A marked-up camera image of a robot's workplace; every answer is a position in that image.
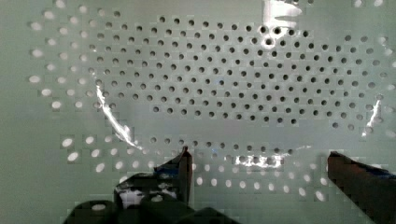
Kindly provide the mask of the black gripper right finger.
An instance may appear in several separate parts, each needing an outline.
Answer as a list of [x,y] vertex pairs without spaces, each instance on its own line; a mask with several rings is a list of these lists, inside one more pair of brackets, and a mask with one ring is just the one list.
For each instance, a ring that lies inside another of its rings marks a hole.
[[395,224],[396,181],[388,170],[332,151],[328,177],[375,224]]

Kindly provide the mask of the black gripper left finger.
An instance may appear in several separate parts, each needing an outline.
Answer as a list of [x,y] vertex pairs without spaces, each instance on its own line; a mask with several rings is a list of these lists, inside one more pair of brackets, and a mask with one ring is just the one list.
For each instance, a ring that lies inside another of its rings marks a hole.
[[188,203],[192,179],[192,155],[184,146],[172,160],[155,166],[151,173],[138,173],[121,181],[114,189],[114,202],[122,209],[138,206],[155,195],[169,195]]

